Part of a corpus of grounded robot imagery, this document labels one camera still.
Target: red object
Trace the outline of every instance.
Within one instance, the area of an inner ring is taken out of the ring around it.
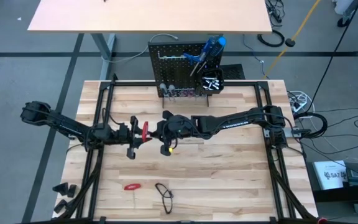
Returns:
[[[124,190],[136,190],[141,187],[141,184],[129,184],[124,187]]]
[[[146,137],[147,137],[148,130],[149,130],[149,122],[146,121],[143,124],[143,130],[142,130],[142,140],[143,140],[143,142],[146,142]]]
[[[323,224],[323,223],[326,223],[327,219],[326,218],[320,218],[318,221],[317,221],[317,224]]]

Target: blue tool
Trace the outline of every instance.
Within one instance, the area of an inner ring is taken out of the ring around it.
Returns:
[[[222,52],[222,50],[224,49],[224,46],[226,46],[226,39],[224,37],[220,37],[218,39],[218,41],[212,46],[212,49],[209,51],[209,54],[205,58],[204,64],[197,71],[197,73],[199,73],[201,71],[201,69],[204,68],[204,66],[206,65],[206,63],[208,61],[214,60],[214,58]]]
[[[196,66],[194,67],[193,71],[191,71],[190,76],[193,76],[194,72],[196,71],[197,67],[200,65],[201,62],[204,61],[205,57],[208,55],[209,51],[212,49],[214,45],[214,38],[211,37],[205,43],[203,50],[201,51],[200,56],[198,56],[199,62],[197,62]]]

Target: desk leg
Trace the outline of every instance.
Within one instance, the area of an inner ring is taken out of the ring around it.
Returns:
[[[106,43],[103,34],[91,34],[96,46],[100,50],[102,58],[105,60],[111,60],[111,52],[114,47],[114,41],[116,39],[115,34],[110,34],[109,40]],[[100,80],[110,80],[111,63],[103,61],[102,70],[100,72]]]

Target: butcher block table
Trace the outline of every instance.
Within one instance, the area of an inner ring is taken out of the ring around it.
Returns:
[[[76,120],[88,126],[93,122],[100,83],[84,83]],[[284,81],[269,80],[268,84],[273,105],[280,106],[284,116],[293,121]],[[157,122],[163,120],[164,110],[187,117],[224,116],[257,106],[251,86],[227,86],[220,94],[209,97],[209,107],[206,98],[177,98],[175,101],[166,98],[164,108],[162,100],[155,86],[115,86],[111,116],[118,123],[129,125],[130,117],[135,115],[140,127],[148,121],[149,131],[154,131]],[[117,128],[112,121],[109,124]],[[70,146],[78,143],[71,141]],[[294,139],[288,139],[288,144],[301,150]],[[269,221],[269,217],[277,216],[260,126],[250,124],[225,129],[210,140],[179,140],[169,157],[160,154],[161,145],[157,139],[141,145],[136,150],[135,160],[126,157],[128,146],[105,146],[95,220],[104,216],[107,220],[125,221]],[[283,154],[292,191],[306,209],[317,216],[303,156],[289,149],[283,149]],[[71,149],[62,183],[80,187],[85,160],[83,147]],[[124,190],[126,185],[138,183],[142,187],[134,192]],[[174,195],[169,215],[165,214],[162,197],[154,186],[156,183],[166,185]],[[281,189],[280,193],[284,214],[288,216]],[[91,189],[85,197],[84,216],[88,213],[90,195]],[[56,203],[61,199],[71,200],[58,194]]]

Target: red handle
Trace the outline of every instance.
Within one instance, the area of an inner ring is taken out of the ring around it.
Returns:
[[[124,190],[136,190],[141,187],[141,184],[129,184],[124,187]]]
[[[142,130],[142,140],[143,140],[143,142],[146,142],[146,137],[147,137],[148,130],[149,130],[149,122],[146,121],[143,124],[143,130]]]

